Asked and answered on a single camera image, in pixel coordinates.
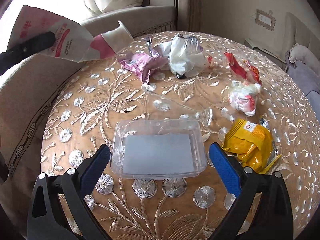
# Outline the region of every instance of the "round table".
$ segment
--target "round table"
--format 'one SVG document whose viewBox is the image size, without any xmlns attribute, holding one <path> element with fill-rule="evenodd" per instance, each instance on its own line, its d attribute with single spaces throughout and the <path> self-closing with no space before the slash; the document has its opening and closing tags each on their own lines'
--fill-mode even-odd
<svg viewBox="0 0 320 240">
<path fill-rule="evenodd" d="M 153 45 L 169 41 L 175 34 L 153 34 Z M 263 117 L 269 121 L 276 149 L 282 155 L 269 173 L 280 171 L 285 179 L 296 237 L 320 198 L 319 122 L 314 111 L 292 79 L 258 52 L 210 34 L 183 34 L 200 40 L 216 68 L 183 80 L 168 70 L 159 70 L 150 79 L 154 92 L 194 109 L 200 105 L 213 109 L 213 122 L 201 127 L 206 151 L 215 141 L 221 144 L 233 118 L 259 123 Z M 136 38 L 128 50 L 147 51 L 143 37 Z M 260 71 L 263 89 L 253 117 L 226 111 L 230 106 L 223 102 L 232 74 L 223 64 L 224 51 L 244 55 Z M 101 144 L 111 147 L 117 122 L 142 118 L 144 97 L 141 81 L 121 69 L 114 58 L 88 62 L 71 77 L 52 108 L 43 136 L 41 170 L 49 176 L 63 174 L 92 156 Z M 248 229 L 259 199 L 257 194 L 240 232 Z M 165 181 L 122 179 L 108 165 L 85 200 L 115 240 L 206 239 L 227 213 L 234 196 L 227 193 L 208 160 L 207 168 L 197 177 Z M 62 203 L 71 228 L 79 232 Z"/>
</svg>

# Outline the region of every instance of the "blue gripper pad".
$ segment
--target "blue gripper pad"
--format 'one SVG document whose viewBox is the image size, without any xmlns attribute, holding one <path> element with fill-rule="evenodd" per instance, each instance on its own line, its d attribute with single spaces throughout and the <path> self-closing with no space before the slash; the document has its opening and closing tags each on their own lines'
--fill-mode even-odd
<svg viewBox="0 0 320 240">
<path fill-rule="evenodd" d="M 213 143 L 209 148 L 209 157 L 216 168 L 224 186 L 230 194 L 238 197 L 241 193 L 240 178 L 230 164 L 224 151 L 218 144 Z"/>
<path fill-rule="evenodd" d="M 84 159 L 81 165 L 86 165 L 85 162 L 91 163 L 80 178 L 80 196 L 84 198 L 90 195 L 97 184 L 101 174 L 110 161 L 110 148 L 102 144 L 92 158 Z"/>
</svg>

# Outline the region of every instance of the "red snack wrapper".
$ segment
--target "red snack wrapper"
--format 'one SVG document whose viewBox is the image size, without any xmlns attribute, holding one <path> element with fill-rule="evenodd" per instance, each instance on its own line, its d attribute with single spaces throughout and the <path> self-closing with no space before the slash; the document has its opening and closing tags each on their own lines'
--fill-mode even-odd
<svg viewBox="0 0 320 240">
<path fill-rule="evenodd" d="M 233 72 L 241 76 L 243 79 L 248 81 L 253 81 L 254 83 L 258 83 L 259 85 L 262 85 L 261 80 L 259 79 L 259 70 L 252 66 L 249 62 L 249 60 L 244 59 L 243 62 L 248 67 L 249 71 L 245 71 L 244 68 L 242 68 L 239 63 L 237 62 L 236 58 L 233 56 L 232 52 L 225 52 L 224 55 L 227 57 L 229 61 L 229 66 L 233 70 Z"/>
</svg>

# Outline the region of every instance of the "beige sofa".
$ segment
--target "beige sofa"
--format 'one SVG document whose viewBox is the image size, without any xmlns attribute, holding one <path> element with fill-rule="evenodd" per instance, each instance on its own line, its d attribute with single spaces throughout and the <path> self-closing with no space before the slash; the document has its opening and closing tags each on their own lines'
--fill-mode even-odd
<svg viewBox="0 0 320 240">
<path fill-rule="evenodd" d="M 176 30 L 176 10 L 167 6 L 121 9 L 82 24 L 95 36 L 118 27 L 118 20 L 134 37 Z M 83 65 L 36 54 L 0 77 L 1 153 L 10 171 L 9 179 L 0 185 L 0 203 L 23 233 L 33 185 L 40 173 L 48 114 L 70 76 Z"/>
<path fill-rule="evenodd" d="M 285 53 L 296 43 L 307 47 L 317 59 L 320 60 L 320 40 L 302 21 L 295 17 L 295 15 L 287 12 L 285 16 L 284 42 L 281 53 L 283 60 L 285 60 Z"/>
</svg>

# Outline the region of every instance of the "light switch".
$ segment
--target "light switch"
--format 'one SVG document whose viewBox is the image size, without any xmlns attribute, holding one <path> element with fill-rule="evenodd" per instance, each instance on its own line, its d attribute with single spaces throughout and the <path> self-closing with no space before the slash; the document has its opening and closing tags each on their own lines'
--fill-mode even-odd
<svg viewBox="0 0 320 240">
<path fill-rule="evenodd" d="M 258 20 L 271 26 L 271 19 L 269 17 L 264 16 L 263 14 L 259 14 Z"/>
</svg>

